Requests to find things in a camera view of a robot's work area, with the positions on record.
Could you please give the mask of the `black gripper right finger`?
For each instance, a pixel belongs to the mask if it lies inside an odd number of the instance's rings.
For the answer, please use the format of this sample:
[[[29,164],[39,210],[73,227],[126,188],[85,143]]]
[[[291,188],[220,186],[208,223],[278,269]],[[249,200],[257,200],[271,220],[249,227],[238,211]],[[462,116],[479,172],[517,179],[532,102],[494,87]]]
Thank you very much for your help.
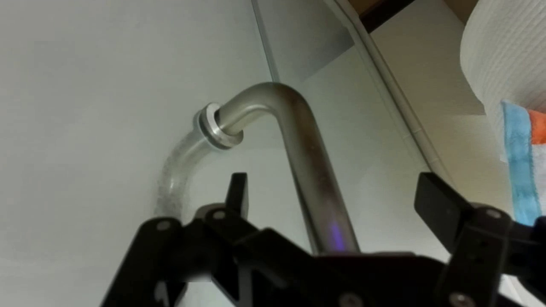
[[[433,172],[418,176],[414,210],[450,258],[436,297],[448,307],[520,307],[500,293],[515,276],[546,302],[546,217],[523,225],[503,210],[472,205]]]

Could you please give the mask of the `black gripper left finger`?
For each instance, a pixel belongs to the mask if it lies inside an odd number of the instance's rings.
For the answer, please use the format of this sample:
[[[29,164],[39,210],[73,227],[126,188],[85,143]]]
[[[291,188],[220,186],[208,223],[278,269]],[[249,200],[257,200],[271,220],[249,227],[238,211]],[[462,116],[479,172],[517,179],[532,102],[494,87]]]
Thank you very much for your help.
[[[290,261],[308,256],[273,230],[257,230],[245,210],[247,176],[235,172],[225,201],[201,206],[187,225],[172,217],[141,223],[100,307],[175,307],[199,278],[233,307],[315,307]]]

